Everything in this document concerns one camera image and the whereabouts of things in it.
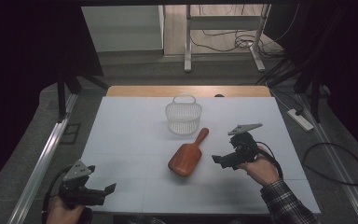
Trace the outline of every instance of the aluminum rail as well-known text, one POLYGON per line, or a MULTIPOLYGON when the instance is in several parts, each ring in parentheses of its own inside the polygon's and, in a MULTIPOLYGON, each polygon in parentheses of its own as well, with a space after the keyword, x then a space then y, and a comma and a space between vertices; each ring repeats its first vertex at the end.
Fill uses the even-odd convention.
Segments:
MULTIPOLYGON (((311 115, 308 108, 310 108, 310 104, 303 94, 296 94, 296 98, 300 101, 300 103, 304 107, 304 112, 306 114, 307 119, 309 119, 310 123, 315 128, 316 137, 319 142, 328 142, 331 143, 327 134, 324 132, 324 128, 320 123, 317 123, 316 120, 311 115)), ((324 150, 326 158, 330 161, 330 164, 335 171, 336 175, 345 182, 353 183, 351 176, 348 174, 345 165, 342 163, 342 160, 339 158, 337 152, 334 150, 332 146, 324 146, 326 150, 324 150)), ((346 192, 348 198, 351 201, 351 204, 358 216, 358 188, 356 186, 342 185, 344 191, 346 192)))
POLYGON ((57 148, 63 131, 65 130, 65 127, 71 116, 76 99, 77 95, 69 95, 69 98, 66 102, 66 115, 61 123, 56 123, 54 126, 45 148, 40 154, 39 160, 37 161, 36 166, 34 167, 34 170, 31 173, 31 176, 28 179, 28 182, 22 191, 22 194, 7 223, 22 223, 25 220, 31 204, 34 201, 34 196, 36 195, 37 190, 42 183, 43 177, 45 176, 45 173, 48 169, 48 165, 51 162, 55 149, 57 148))

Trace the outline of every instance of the wall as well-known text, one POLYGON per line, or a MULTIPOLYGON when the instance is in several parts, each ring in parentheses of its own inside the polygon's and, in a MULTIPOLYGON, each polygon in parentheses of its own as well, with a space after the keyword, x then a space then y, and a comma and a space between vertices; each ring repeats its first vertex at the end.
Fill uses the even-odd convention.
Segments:
POLYGON ((159 6, 82 7, 82 10, 98 52, 162 49, 159 6))

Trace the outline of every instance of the plaid sleeve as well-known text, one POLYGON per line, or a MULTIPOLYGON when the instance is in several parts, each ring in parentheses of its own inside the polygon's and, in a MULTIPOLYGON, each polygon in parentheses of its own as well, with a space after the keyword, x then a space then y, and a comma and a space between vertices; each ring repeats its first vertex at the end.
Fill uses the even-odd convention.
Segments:
POLYGON ((302 204, 282 179, 260 191, 274 223, 319 223, 316 216, 302 204))

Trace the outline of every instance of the clear plastic basket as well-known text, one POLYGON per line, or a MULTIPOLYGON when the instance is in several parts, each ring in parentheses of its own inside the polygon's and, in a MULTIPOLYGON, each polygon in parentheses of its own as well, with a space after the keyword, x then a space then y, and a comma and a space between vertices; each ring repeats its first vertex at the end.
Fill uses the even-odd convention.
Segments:
POLYGON ((172 132, 179 135, 194 133, 200 125, 202 106, 197 104, 196 98, 189 93, 181 93, 173 97, 172 103, 165 107, 168 125, 172 132), (178 103, 178 97, 191 97, 192 103, 178 103))

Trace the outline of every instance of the white table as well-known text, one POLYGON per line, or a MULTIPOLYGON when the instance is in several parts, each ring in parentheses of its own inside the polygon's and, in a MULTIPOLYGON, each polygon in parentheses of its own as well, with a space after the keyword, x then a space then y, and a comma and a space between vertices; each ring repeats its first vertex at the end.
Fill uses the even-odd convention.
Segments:
POLYGON ((81 160, 96 165, 87 187, 116 191, 94 211, 129 214, 267 215, 257 183, 242 170, 222 169, 211 155, 233 152, 227 132, 237 124, 261 122, 250 131, 269 145, 281 164, 284 180, 315 214, 320 213, 281 113, 272 97, 197 98, 202 105, 200 128, 209 135, 191 177, 174 175, 168 161, 198 133, 179 136, 168 129, 164 109, 172 97, 104 97, 81 160))

